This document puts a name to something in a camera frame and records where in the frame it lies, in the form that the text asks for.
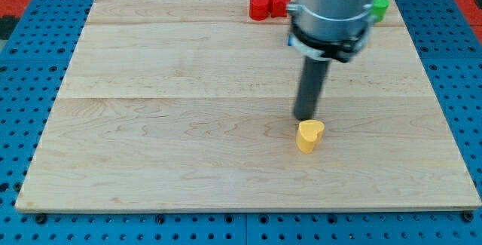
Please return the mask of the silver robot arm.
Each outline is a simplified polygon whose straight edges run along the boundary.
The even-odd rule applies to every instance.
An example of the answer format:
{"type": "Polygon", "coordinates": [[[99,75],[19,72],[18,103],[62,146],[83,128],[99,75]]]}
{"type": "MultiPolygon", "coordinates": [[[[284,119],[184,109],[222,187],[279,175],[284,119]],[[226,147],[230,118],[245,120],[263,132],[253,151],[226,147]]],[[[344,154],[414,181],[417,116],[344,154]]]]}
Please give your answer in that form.
{"type": "Polygon", "coordinates": [[[348,63],[368,43],[373,0],[295,0],[288,43],[316,61],[348,63]]]}

